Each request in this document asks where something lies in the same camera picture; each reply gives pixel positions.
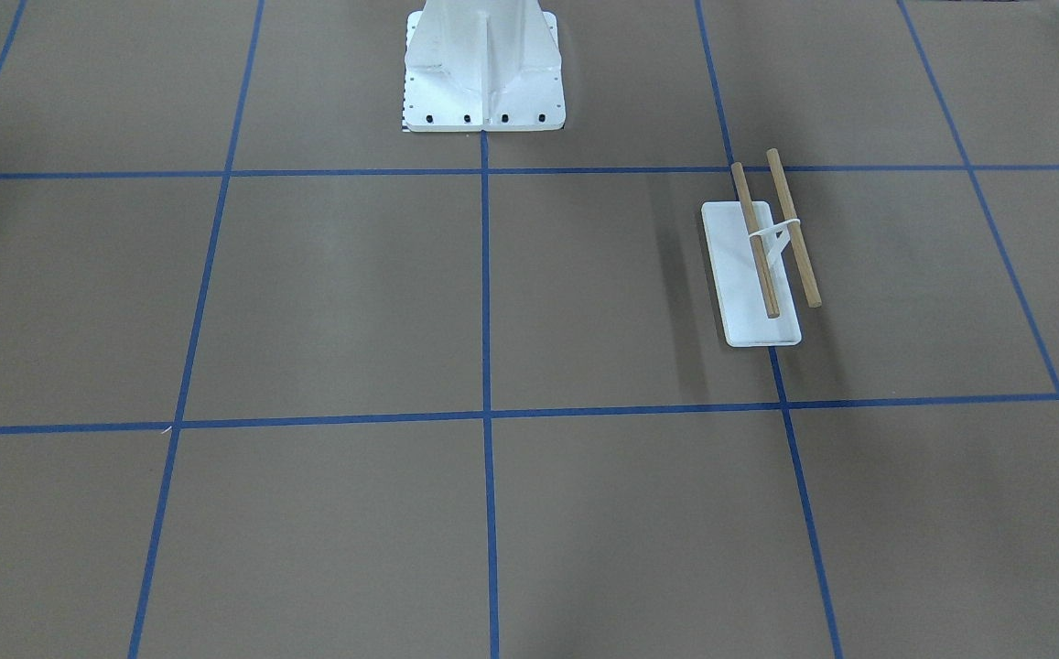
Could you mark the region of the white wooden towel rack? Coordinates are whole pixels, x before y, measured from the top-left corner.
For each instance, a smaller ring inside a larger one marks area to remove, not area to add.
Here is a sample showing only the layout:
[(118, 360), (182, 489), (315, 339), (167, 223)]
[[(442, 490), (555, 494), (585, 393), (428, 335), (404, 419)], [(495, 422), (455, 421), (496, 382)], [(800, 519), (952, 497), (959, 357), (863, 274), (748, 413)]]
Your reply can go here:
[(785, 256), (791, 254), (805, 303), (821, 306), (816, 275), (780, 153), (766, 153), (782, 219), (768, 201), (752, 198), (741, 163), (730, 172), (736, 200), (701, 204), (702, 233), (708, 247), (710, 278), (716, 292), (726, 346), (794, 346), (804, 334)]

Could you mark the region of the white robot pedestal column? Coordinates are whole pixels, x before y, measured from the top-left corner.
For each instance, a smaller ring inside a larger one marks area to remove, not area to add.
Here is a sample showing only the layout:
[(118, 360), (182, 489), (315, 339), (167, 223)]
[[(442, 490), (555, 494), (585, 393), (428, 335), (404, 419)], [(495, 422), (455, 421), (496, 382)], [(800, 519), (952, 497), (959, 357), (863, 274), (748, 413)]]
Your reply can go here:
[(405, 38), (403, 130), (566, 125), (557, 17), (537, 1), (427, 1), (408, 14)]

